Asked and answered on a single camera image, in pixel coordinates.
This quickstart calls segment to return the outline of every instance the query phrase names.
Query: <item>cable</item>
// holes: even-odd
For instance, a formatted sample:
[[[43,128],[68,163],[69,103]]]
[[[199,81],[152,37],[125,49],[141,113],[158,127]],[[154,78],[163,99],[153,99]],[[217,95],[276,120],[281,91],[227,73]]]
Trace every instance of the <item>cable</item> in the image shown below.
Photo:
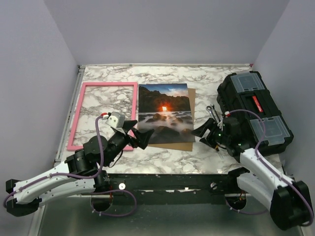
[[[306,208],[308,209],[309,213],[310,213],[310,220],[308,223],[301,225],[301,226],[310,226],[313,221],[314,221],[314,214],[313,214],[313,210],[310,206],[310,204],[306,201],[306,199],[303,197],[303,195],[299,192],[299,190],[296,189],[296,187],[293,186],[292,183],[290,183],[289,181],[287,181],[285,178],[283,178],[281,175],[279,175],[276,171],[274,171],[262,158],[261,156],[258,154],[258,147],[261,144],[261,142],[264,140],[265,138],[265,134],[266,134],[266,126],[263,122],[263,120],[254,112],[249,111],[249,110],[245,110],[245,109],[238,109],[238,110],[234,110],[229,112],[231,113],[235,113],[235,112],[247,112],[250,113],[252,115],[254,115],[255,117],[257,117],[259,119],[259,121],[261,122],[262,126],[263,126],[263,135],[261,136],[261,138],[259,139],[257,145],[255,146],[255,154],[258,158],[258,160],[268,169],[270,170],[271,173],[273,173],[278,179],[282,180],[284,183],[286,183],[288,186],[290,186],[292,188],[292,190],[301,198],[301,200],[303,201],[304,205],[306,206]]]
[[[20,187],[18,190],[22,191],[23,189],[26,189],[26,188],[32,186],[33,184],[36,184],[38,182],[41,182],[42,180],[45,180],[47,178],[51,178],[51,177],[54,177],[54,176],[68,176],[68,177],[79,178],[79,179],[91,179],[91,178],[97,177],[102,172],[102,167],[104,165],[103,145],[102,145],[102,141],[101,141],[101,137],[100,137],[100,133],[99,133],[99,127],[98,127],[98,121],[100,119],[102,119],[102,118],[103,118],[103,116],[99,116],[95,120],[96,136],[97,136],[98,146],[99,146],[99,150],[100,150],[100,164],[99,164],[99,169],[97,170],[97,172],[94,175],[92,175],[92,176],[80,176],[80,175],[74,175],[74,174],[70,174],[70,173],[55,173],[55,174],[50,174],[49,177],[48,176],[44,176],[44,177],[41,177],[41,178],[39,178],[37,180],[34,180],[33,182],[28,183],[28,184]],[[4,208],[6,208],[7,200],[10,197],[12,197],[14,194],[16,194],[16,193],[17,193],[16,191],[13,191],[8,196],[6,196],[6,198],[3,201],[3,207]]]
[[[115,161],[115,163],[112,166],[108,166],[109,168],[112,168],[116,165],[116,163],[119,161],[119,159],[121,158],[121,156],[123,155],[124,150],[122,150],[122,152],[120,153],[120,156],[118,157],[118,159]]]
[[[134,207],[133,207],[133,209],[132,209],[130,212],[125,213],[125,214],[120,214],[120,215],[104,213],[103,211],[97,211],[97,210],[95,210],[95,208],[94,208],[94,206],[93,206],[93,204],[92,204],[92,202],[91,202],[91,207],[92,207],[92,209],[93,209],[92,213],[96,212],[96,213],[99,214],[99,216],[100,216],[100,215],[107,215],[107,216],[112,216],[112,217],[124,217],[124,216],[128,216],[128,215],[133,214],[133,213],[136,211],[136,209],[137,209],[137,200],[136,200],[136,197],[135,197],[131,192],[129,192],[129,191],[127,191],[127,190],[119,190],[119,189],[117,189],[117,190],[110,190],[110,191],[106,191],[106,192],[92,193],[92,194],[93,194],[93,195],[100,195],[100,194],[109,194],[109,193],[115,193],[115,192],[127,193],[127,194],[129,194],[129,195],[133,198]]]

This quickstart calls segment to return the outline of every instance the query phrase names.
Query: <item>metal floor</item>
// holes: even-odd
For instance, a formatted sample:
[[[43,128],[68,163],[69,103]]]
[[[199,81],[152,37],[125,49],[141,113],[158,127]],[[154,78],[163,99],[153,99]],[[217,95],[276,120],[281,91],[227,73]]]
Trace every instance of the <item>metal floor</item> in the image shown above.
[[[244,210],[260,211],[255,199]],[[40,236],[302,236],[299,227],[282,231],[268,213],[242,215],[225,205],[139,206],[128,217],[92,213],[89,198],[66,198],[49,203],[41,221]]]

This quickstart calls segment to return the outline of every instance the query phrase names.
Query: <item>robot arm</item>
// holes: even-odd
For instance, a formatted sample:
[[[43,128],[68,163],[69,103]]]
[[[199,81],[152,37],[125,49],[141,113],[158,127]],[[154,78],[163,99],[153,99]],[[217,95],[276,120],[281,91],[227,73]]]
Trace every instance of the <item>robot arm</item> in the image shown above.
[[[207,129],[210,133],[203,138]],[[239,133],[236,118],[224,118],[221,124],[210,118],[192,134],[216,150],[219,145],[225,145],[228,153],[250,171],[236,177],[238,187],[261,202],[280,229],[286,230],[312,219],[314,213],[307,185],[282,174],[259,151],[258,158],[255,149]]]
[[[153,130],[140,133],[133,128],[137,121],[125,121],[125,116],[120,113],[102,115],[105,123],[115,131],[109,140],[100,136],[105,157],[103,166],[109,166],[126,145],[146,148]],[[132,130],[135,138],[128,135],[129,130]],[[99,171],[97,168],[100,157],[98,138],[94,136],[83,144],[83,149],[77,150],[58,166],[28,180],[8,180],[6,190],[13,199],[8,202],[8,198],[5,200],[7,211],[15,216],[24,216],[35,212],[39,206],[51,200],[110,190],[106,171]]]

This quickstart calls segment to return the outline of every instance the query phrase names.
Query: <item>pink picture frame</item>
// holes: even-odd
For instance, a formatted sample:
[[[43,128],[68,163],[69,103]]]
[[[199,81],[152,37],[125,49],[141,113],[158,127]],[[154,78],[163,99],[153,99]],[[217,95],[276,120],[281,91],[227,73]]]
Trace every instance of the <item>pink picture frame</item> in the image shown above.
[[[69,151],[76,151],[78,149],[82,149],[83,146],[74,146],[73,141],[74,141],[74,135],[75,131],[78,126],[78,121],[79,121],[79,115],[84,99],[84,92],[87,86],[132,86],[133,87],[133,94],[132,94],[132,107],[131,107],[131,119],[134,120],[136,119],[136,102],[137,102],[137,89],[138,89],[138,83],[137,82],[83,82],[80,95],[79,95],[79,100],[78,100],[78,105],[77,109],[74,114],[74,120],[73,120],[73,125],[71,128],[70,136],[69,136],[69,141],[67,145],[67,150]],[[124,148],[124,151],[132,151],[133,148],[130,146],[126,146]]]

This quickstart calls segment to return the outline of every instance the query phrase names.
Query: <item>black toolbox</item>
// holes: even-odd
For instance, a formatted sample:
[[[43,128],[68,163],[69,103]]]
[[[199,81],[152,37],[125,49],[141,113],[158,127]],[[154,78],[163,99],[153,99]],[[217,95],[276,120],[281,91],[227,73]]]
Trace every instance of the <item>black toolbox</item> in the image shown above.
[[[285,123],[280,110],[270,95],[257,71],[232,73],[218,87],[217,101],[223,113],[237,109],[255,112],[266,126],[264,141],[259,146],[262,155],[281,153],[293,140],[293,134]],[[231,114],[241,125],[242,136],[252,148],[263,134],[263,126],[252,114],[236,112]]]

